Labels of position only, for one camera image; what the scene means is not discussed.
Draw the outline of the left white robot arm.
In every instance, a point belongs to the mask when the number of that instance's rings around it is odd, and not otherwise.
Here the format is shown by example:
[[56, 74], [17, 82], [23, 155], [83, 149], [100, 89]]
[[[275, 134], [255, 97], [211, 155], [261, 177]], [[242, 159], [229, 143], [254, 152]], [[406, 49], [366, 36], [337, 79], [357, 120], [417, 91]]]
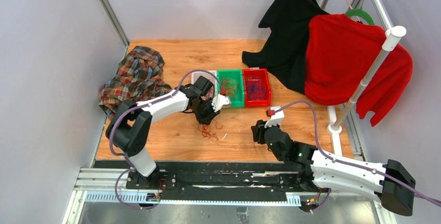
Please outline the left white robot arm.
[[222, 108], [231, 104], [224, 89], [207, 96], [213, 83], [201, 76], [193, 84], [179, 85], [170, 93], [147, 100], [123, 101], [106, 130], [110, 148], [117, 147], [146, 189], [159, 184], [158, 168], [146, 149], [152, 124], [178, 112], [194, 114], [199, 124], [209, 125]]

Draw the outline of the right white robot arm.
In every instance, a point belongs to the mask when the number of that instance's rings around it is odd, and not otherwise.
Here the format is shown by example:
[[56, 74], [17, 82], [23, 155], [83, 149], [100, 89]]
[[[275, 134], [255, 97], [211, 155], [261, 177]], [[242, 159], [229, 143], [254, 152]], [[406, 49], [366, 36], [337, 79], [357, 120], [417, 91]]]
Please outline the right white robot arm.
[[316, 188], [358, 194], [398, 215], [412, 216], [415, 179], [396, 160], [363, 162], [320, 151], [317, 146], [294, 141], [278, 125], [258, 120], [251, 126], [254, 142], [265, 144], [278, 161], [297, 172], [296, 184], [304, 191]]

